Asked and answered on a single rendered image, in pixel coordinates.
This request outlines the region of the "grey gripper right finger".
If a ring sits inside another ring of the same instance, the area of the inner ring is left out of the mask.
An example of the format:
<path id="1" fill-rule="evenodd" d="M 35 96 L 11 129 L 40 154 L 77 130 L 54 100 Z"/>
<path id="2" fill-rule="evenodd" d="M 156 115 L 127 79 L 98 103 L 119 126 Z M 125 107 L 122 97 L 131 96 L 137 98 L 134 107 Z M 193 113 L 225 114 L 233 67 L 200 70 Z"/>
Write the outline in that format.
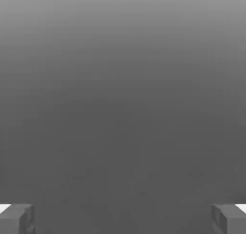
<path id="1" fill-rule="evenodd" d="M 213 204 L 212 234 L 246 234 L 246 204 Z"/>

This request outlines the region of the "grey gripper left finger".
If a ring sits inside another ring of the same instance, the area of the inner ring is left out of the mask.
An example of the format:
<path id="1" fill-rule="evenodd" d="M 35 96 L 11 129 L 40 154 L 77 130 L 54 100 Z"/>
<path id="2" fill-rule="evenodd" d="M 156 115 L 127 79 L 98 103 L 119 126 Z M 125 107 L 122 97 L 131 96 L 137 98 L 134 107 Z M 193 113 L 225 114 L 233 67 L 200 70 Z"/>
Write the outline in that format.
<path id="1" fill-rule="evenodd" d="M 0 204 L 0 234 L 36 234 L 35 206 Z"/>

